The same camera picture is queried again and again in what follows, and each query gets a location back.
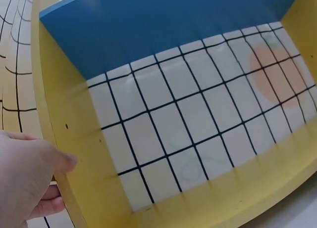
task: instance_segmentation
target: black grid lines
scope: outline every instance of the black grid lines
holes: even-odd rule
[[[117,103],[116,103],[116,100],[115,100],[115,97],[114,97],[114,94],[113,94],[113,91],[112,91],[110,82],[107,81],[107,83],[108,83],[108,87],[109,87],[109,90],[110,90],[110,93],[111,93],[111,97],[112,97],[114,106],[115,106],[115,108],[116,108],[116,110],[117,110],[117,112],[118,112],[119,119],[120,119],[120,121],[122,121],[122,117],[121,117],[121,114],[120,114],[120,112],[119,112],[119,108],[118,108],[118,105],[117,105]],[[148,184],[147,184],[147,182],[146,182],[146,180],[145,180],[145,177],[144,177],[144,175],[143,175],[143,172],[142,172],[142,170],[141,170],[141,168],[140,168],[140,166],[139,166],[139,162],[138,162],[137,156],[136,156],[136,154],[135,154],[135,152],[134,152],[134,150],[133,150],[133,146],[132,146],[131,140],[129,139],[128,132],[127,132],[127,129],[125,128],[125,125],[124,125],[124,124],[122,124],[122,128],[123,128],[123,130],[124,130],[124,134],[125,134],[125,136],[126,136],[126,139],[127,139],[127,141],[128,141],[128,144],[129,144],[129,146],[130,146],[131,153],[132,153],[132,155],[133,155],[133,159],[135,160],[135,163],[136,163],[136,165],[137,165],[137,167],[138,167],[138,169],[139,169],[139,172],[140,172],[141,178],[142,178],[142,180],[143,180],[144,186],[145,186],[145,188],[146,188],[146,190],[147,190],[147,192],[148,192],[148,195],[149,195],[149,197],[150,197],[151,202],[154,203],[154,199],[153,199],[152,194],[151,194],[151,192],[150,192],[149,186],[148,186]]]
[[[275,31],[273,31],[273,34],[274,34],[274,36],[278,39],[278,42],[283,46],[283,48],[284,48],[285,51],[287,52],[287,55],[290,57],[291,55],[290,55],[288,49],[285,47],[285,45],[284,45],[283,42],[280,40],[280,38],[279,38],[278,35],[275,33]],[[303,81],[305,87],[307,88],[308,86],[307,86],[306,81],[305,81],[305,79],[304,79],[304,77],[303,77],[303,75],[302,75],[302,72],[298,69],[298,66],[297,66],[296,62],[294,61],[294,59],[293,59],[292,57],[291,57],[290,59],[292,60],[292,62],[293,62],[293,64],[294,64],[294,66],[296,67],[296,70],[297,70],[297,72],[299,73],[299,75],[300,75],[300,77],[301,77],[301,79],[302,79],[302,81]],[[315,101],[314,101],[314,99],[313,99],[312,93],[311,93],[310,91],[309,91],[309,95],[310,95],[310,97],[311,97],[311,99],[312,99],[312,101],[313,101],[313,104],[314,104],[314,106],[315,106],[315,110],[316,110],[316,112],[317,112],[317,106],[316,106],[316,103],[315,103]]]
[[[142,99],[142,101],[143,101],[143,103],[144,103],[144,106],[145,106],[145,108],[146,108],[146,112],[149,114],[150,121],[151,121],[152,126],[153,126],[153,128],[154,128],[154,130],[155,130],[155,133],[156,133],[156,135],[157,135],[157,137],[158,137],[158,141],[159,141],[159,143],[160,143],[160,145],[161,145],[161,147],[162,147],[162,150],[163,150],[163,152],[164,152],[164,155],[165,155],[165,157],[166,157],[166,159],[167,159],[167,162],[168,162],[168,165],[169,165],[169,167],[170,167],[170,170],[171,170],[171,172],[172,172],[172,174],[173,174],[173,177],[174,177],[174,179],[175,179],[175,181],[176,181],[177,187],[178,187],[179,191],[182,192],[182,188],[181,188],[181,186],[180,186],[180,184],[179,184],[179,182],[178,182],[178,179],[177,179],[177,177],[176,177],[176,174],[175,174],[175,172],[174,172],[174,169],[173,169],[173,167],[172,167],[172,164],[171,164],[171,162],[170,162],[170,159],[169,159],[169,157],[167,156],[166,149],[165,149],[165,147],[164,147],[164,145],[163,145],[162,139],[161,139],[160,136],[159,136],[158,129],[157,129],[155,123],[154,123],[153,117],[152,117],[151,114],[150,114],[149,107],[148,107],[148,105],[147,105],[147,103],[146,103],[146,101],[145,101],[145,99],[144,99],[144,96],[143,96],[143,94],[142,94],[142,91],[141,91],[141,89],[140,89],[140,86],[139,86],[139,84],[138,84],[138,81],[137,81],[137,79],[136,79],[135,74],[134,74],[133,71],[132,71],[132,75],[133,75],[134,82],[135,82],[135,84],[136,84],[136,86],[137,86],[137,88],[138,88],[138,91],[139,91],[139,93],[140,93],[141,99]]]
[[[270,52],[272,53],[272,55],[273,55],[275,61],[277,61],[277,58],[276,58],[276,56],[275,56],[275,54],[274,54],[274,52],[273,52],[273,50],[272,50],[272,47],[268,44],[267,40],[263,37],[262,34],[260,34],[260,36],[261,36],[261,38],[264,40],[264,42],[265,42],[265,44],[267,45],[267,47],[269,48],[269,50],[270,50]],[[294,89],[293,89],[291,83],[289,82],[289,80],[288,80],[288,78],[287,78],[287,76],[286,76],[286,74],[285,74],[283,68],[281,67],[280,63],[278,63],[278,66],[279,66],[279,68],[281,69],[281,71],[282,71],[282,73],[283,73],[283,75],[284,75],[284,77],[285,77],[285,79],[286,79],[288,85],[290,86],[291,90],[292,90],[293,93],[295,94],[295,91],[294,91]],[[299,105],[299,107],[300,107],[300,109],[301,109],[302,116],[303,116],[303,120],[304,120],[304,122],[306,123],[306,119],[305,119],[305,116],[304,116],[304,112],[303,112],[302,106],[301,106],[301,104],[300,104],[300,102],[299,102],[298,97],[296,97],[296,99],[297,99],[298,105]]]
[[[179,50],[179,54],[177,55],[172,55],[168,58],[164,58],[164,59],[158,59],[157,55],[153,55],[151,57],[153,57],[153,61],[151,62],[151,64],[146,64],[146,65],[142,65],[141,67],[135,67],[133,68],[131,66],[131,64],[129,64],[129,70],[125,70],[125,71],[121,71],[120,73],[118,74],[114,74],[114,73],[111,73],[111,77],[108,76],[108,73],[105,74],[105,79],[104,80],[101,80],[99,82],[95,82],[94,84],[90,85],[89,88],[94,88],[94,87],[98,87],[98,86],[101,86],[101,85],[107,85],[108,89],[110,90],[110,93],[111,93],[111,98],[113,100],[113,103],[114,103],[114,106],[115,106],[115,109],[118,113],[118,117],[119,117],[119,121],[118,122],[112,122],[112,123],[109,123],[108,125],[102,125],[102,130],[108,130],[114,126],[117,126],[117,125],[121,125],[122,128],[123,128],[123,131],[124,131],[124,136],[129,144],[129,147],[130,147],[130,150],[131,150],[131,153],[132,153],[132,156],[133,156],[133,159],[134,161],[136,162],[136,166],[133,167],[133,168],[130,168],[130,169],[126,169],[124,171],[119,171],[118,174],[119,176],[123,176],[123,175],[126,175],[132,171],[137,171],[140,173],[140,176],[142,178],[142,181],[143,181],[143,184],[145,186],[145,189],[149,195],[149,198],[151,200],[151,202],[155,202],[155,199],[153,197],[153,194],[152,192],[150,191],[150,188],[148,186],[148,181],[147,179],[145,178],[145,176],[143,175],[143,172],[142,170],[149,166],[149,165],[152,165],[156,162],[159,162],[159,161],[163,161],[163,160],[167,160],[168,161],[168,165],[169,165],[169,168],[171,170],[171,173],[173,174],[173,177],[174,177],[174,180],[175,180],[175,183],[177,184],[178,186],[178,190],[179,191],[183,191],[183,187],[182,187],[182,184],[181,182],[179,181],[179,172],[177,171],[177,169],[175,170],[174,168],[174,162],[172,162],[170,159],[173,158],[174,156],[176,155],[179,155],[181,154],[182,152],[185,152],[185,151],[188,151],[188,150],[191,150],[193,149],[193,151],[195,152],[195,155],[197,157],[197,160],[198,160],[198,164],[199,164],[199,167],[200,167],[200,170],[203,171],[203,175],[204,177],[206,178],[206,180],[210,179],[209,178],[209,174],[205,168],[205,162],[204,162],[204,158],[201,156],[200,154],[200,151],[198,150],[198,146],[204,144],[205,142],[207,141],[210,141],[214,138],[219,138],[221,140],[221,144],[223,145],[223,148],[225,150],[225,154],[227,155],[227,159],[228,159],[228,163],[229,165],[231,165],[231,168],[232,167],[235,167],[236,164],[234,162],[234,159],[232,159],[232,151],[230,151],[230,149],[228,148],[228,144],[226,142],[226,139],[224,139],[223,135],[226,135],[228,132],[231,132],[233,130],[237,130],[237,129],[243,129],[245,131],[245,134],[246,134],[246,139],[249,141],[250,143],[250,148],[251,148],[251,151],[253,151],[254,155],[257,155],[257,148],[255,147],[255,145],[253,144],[253,138],[250,136],[249,134],[249,128],[247,128],[247,124],[248,122],[256,119],[256,118],[260,118],[262,117],[264,119],[264,124],[265,124],[265,127],[267,128],[267,130],[269,131],[269,136],[271,137],[271,140],[273,141],[273,143],[276,143],[278,142],[278,140],[280,139],[276,139],[275,135],[274,135],[274,132],[272,130],[272,127],[273,125],[271,124],[271,121],[269,121],[267,119],[268,117],[268,113],[271,113],[274,111],[274,109],[281,109],[283,111],[283,115],[285,117],[285,120],[287,121],[287,125],[288,125],[288,128],[290,129],[290,132],[292,132],[291,130],[291,127],[290,127],[290,124],[288,122],[288,118],[286,116],[286,113],[285,113],[285,110],[288,110],[288,109],[284,109],[283,108],[283,104],[284,103],[287,103],[288,101],[292,100],[292,99],[297,99],[298,101],[298,106],[302,112],[302,116],[303,116],[303,123],[306,122],[305,120],[305,115],[304,115],[304,112],[302,110],[302,107],[304,107],[302,105],[302,102],[299,101],[298,99],[298,96],[305,93],[305,92],[309,92],[310,96],[312,97],[312,94],[310,92],[310,89],[312,89],[313,87],[315,87],[315,85],[313,86],[307,86],[307,84],[305,84],[305,89],[298,92],[298,91],[295,91],[293,88],[292,88],[292,91],[294,93],[294,95],[292,95],[291,97],[285,99],[285,100],[280,100],[279,99],[279,93],[277,93],[274,89],[274,85],[270,82],[270,78],[269,76],[265,73],[265,69],[268,68],[268,67],[272,67],[272,66],[280,66],[281,63],[284,63],[286,61],[293,61],[294,62],[294,58],[296,57],[299,57],[300,55],[299,54],[296,54],[296,55],[291,55],[289,53],[289,51],[287,50],[287,48],[282,44],[282,42],[280,41],[282,47],[287,51],[288,53],[288,57],[284,58],[284,59],[278,59],[275,55],[274,55],[274,51],[271,49],[271,46],[269,46],[268,44],[266,44],[267,48],[270,50],[270,52],[274,55],[274,59],[275,59],[275,62],[274,63],[270,63],[270,64],[262,64],[259,60],[259,56],[258,56],[258,52],[256,52],[254,50],[254,46],[250,43],[250,41],[247,39],[247,37],[250,37],[250,36],[257,36],[259,38],[262,38],[262,34],[263,33],[274,33],[275,34],[275,31],[277,30],[280,30],[282,29],[282,27],[278,27],[278,28],[271,28],[270,30],[264,30],[264,31],[260,31],[258,28],[257,28],[257,31],[256,32],[253,32],[253,33],[249,33],[249,34],[245,34],[243,31],[240,31],[241,32],[241,35],[238,36],[238,37],[231,37],[231,38],[227,38],[225,37],[225,34],[222,35],[223,37],[223,41],[220,41],[220,42],[214,42],[214,44],[209,44],[207,45],[207,42],[205,42],[204,40],[200,41],[200,47],[195,47],[193,50],[190,49],[188,51],[185,51],[183,50],[182,47],[178,47],[178,50]],[[242,62],[241,62],[241,59],[236,55],[235,53],[235,50],[232,48],[231,46],[231,41],[234,41],[234,40],[243,40],[243,42],[245,43],[245,45],[247,45],[250,49],[250,55],[251,53],[255,56],[257,62],[258,62],[258,65],[260,66],[258,69],[245,69],[245,65],[242,65]],[[213,56],[213,54],[211,53],[210,49],[212,49],[213,47],[221,47],[221,46],[227,46],[227,48],[229,49],[229,52],[232,54],[232,57],[233,57],[233,60],[232,61],[235,61],[238,68],[240,68],[241,70],[241,74],[239,73],[238,75],[234,76],[234,77],[231,77],[230,79],[223,77],[223,66],[222,65],[218,65],[219,62],[216,62],[214,60],[215,56]],[[202,87],[201,86],[201,83],[200,81],[198,80],[198,78],[196,77],[195,75],[195,68],[193,68],[191,66],[191,63],[188,61],[187,59],[187,56],[191,56],[192,53],[197,53],[197,52],[204,52],[205,55],[208,56],[210,62],[212,63],[212,65],[214,66],[215,70],[217,71],[217,73],[219,74],[220,76],[220,81],[215,83],[215,84],[211,84],[209,87]],[[171,80],[171,76],[168,76],[168,71],[173,71],[172,67],[171,69],[169,69],[168,67],[166,68],[166,63],[170,63],[170,61],[173,61],[174,63],[173,64],[178,64],[177,62],[179,62],[179,64],[181,63],[182,67],[183,67],[183,71],[188,71],[191,78],[193,79],[193,82],[194,82],[194,86],[195,88],[197,88],[197,90],[193,90],[192,92],[188,93],[187,95],[183,95],[183,96],[176,96],[175,95],[175,87],[174,86],[171,86],[174,84],[174,82]],[[168,100],[166,101],[165,103],[162,103],[160,105],[156,105],[156,104],[152,104],[151,103],[151,107],[148,106],[148,98],[145,98],[144,97],[144,89],[141,86],[140,84],[144,84],[144,81],[142,80],[146,74],[149,74],[149,73],[143,73],[143,70],[144,71],[147,71],[147,72],[150,72],[148,71],[148,69],[152,69],[152,68],[155,68],[155,71],[156,71],[156,74],[159,74],[160,76],[162,76],[163,78],[163,81],[164,82],[164,87],[168,88],[168,92],[171,96],[171,100]],[[259,98],[259,94],[261,93],[261,90],[260,89],[255,89],[254,85],[251,84],[251,81],[252,79],[249,78],[248,76],[253,76],[253,74],[255,73],[258,73],[258,72],[263,72],[263,74],[265,75],[265,78],[268,80],[269,82],[269,86],[271,88],[271,90],[274,92],[274,95],[276,96],[277,100],[278,100],[278,103],[274,104],[274,105],[271,105],[270,107],[263,107],[263,99],[260,100]],[[120,113],[120,105],[118,105],[118,103],[116,102],[118,99],[116,98],[116,94],[113,92],[113,90],[116,90],[116,89],[112,89],[112,86],[111,86],[111,83],[113,82],[113,84],[115,85],[116,82],[120,79],[123,79],[123,81],[120,81],[122,84],[122,82],[124,82],[124,79],[126,79],[126,82],[131,82],[130,80],[132,80],[134,82],[134,84],[136,85],[136,88],[137,88],[137,92],[140,96],[140,98],[142,99],[142,102],[145,106],[145,110],[144,111],[139,111],[138,113],[135,113],[135,114],[130,114],[128,117],[122,117],[121,113]],[[240,108],[239,106],[236,104],[236,95],[233,95],[229,89],[229,87],[227,86],[229,83],[233,83],[235,82],[236,80],[238,79],[243,79],[246,81],[246,83],[248,84],[251,92],[252,92],[252,95],[254,96],[255,98],[255,102],[257,104],[257,106],[260,108],[260,111],[259,113],[255,114],[255,115],[250,115],[250,117],[248,119],[245,119],[244,116],[242,116],[241,112],[240,112]],[[290,87],[292,87],[291,85],[291,82],[289,80],[287,80],[287,83],[290,85]],[[213,89],[218,89],[219,87],[225,87],[227,93],[229,94],[230,96],[230,99],[232,101],[232,105],[233,107],[235,108],[238,116],[239,116],[239,123],[235,124],[235,125],[232,125],[230,126],[229,128],[220,128],[219,127],[219,118],[217,118],[215,116],[215,112],[214,112],[214,109],[213,107],[211,107],[211,104],[208,99],[206,98],[205,94],[209,91],[212,91]],[[180,102],[183,102],[184,100],[186,99],[190,99],[190,98],[193,98],[194,96],[201,96],[202,100],[203,100],[203,105],[204,107],[207,108],[207,112],[209,114],[209,117],[211,119],[211,121],[214,123],[214,126],[216,128],[216,133],[211,133],[210,136],[202,139],[202,140],[194,140],[192,135],[191,135],[191,131],[189,130],[189,127],[188,127],[188,118],[185,118],[185,116],[183,115],[183,111],[182,109],[180,108],[179,106],[179,103]],[[162,135],[161,135],[161,131],[157,129],[157,125],[156,125],[156,121],[153,119],[152,117],[152,114],[154,114],[156,111],[159,111],[160,109],[162,108],[166,108],[168,107],[169,105],[173,105],[173,107],[176,107],[177,109],[177,112],[181,118],[181,121],[183,123],[183,126],[185,128],[185,131],[186,133],[188,134],[188,137],[189,137],[189,140],[190,140],[190,145],[188,146],[185,146],[185,147],[182,147],[182,148],[177,148],[175,151],[167,151],[164,147],[164,141],[165,138],[162,138]],[[145,163],[140,163],[139,160],[138,160],[138,155],[135,153],[134,151],[134,148],[132,147],[132,143],[131,143],[131,135],[129,134],[129,132],[127,131],[127,129],[125,128],[126,127],[126,123],[134,120],[134,119],[137,119],[139,117],[141,117],[142,115],[146,115],[151,124],[152,124],[152,127],[154,129],[154,132],[155,132],[155,135],[156,137],[158,138],[158,141],[159,141],[159,144],[161,146],[161,149],[164,151],[164,154],[162,156],[159,156],[155,159],[152,159],[150,161],[146,161]]]

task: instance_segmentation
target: blue wall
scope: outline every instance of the blue wall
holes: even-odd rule
[[[294,0],[64,0],[40,19],[86,79],[216,34],[279,21]]]

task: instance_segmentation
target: grid paper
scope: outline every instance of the grid paper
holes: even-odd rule
[[[1,128],[42,137],[31,66],[32,0],[0,0]],[[28,221],[30,228],[73,228],[66,211]]]
[[[169,49],[88,85],[134,211],[245,163],[317,111],[315,83],[279,22]]]

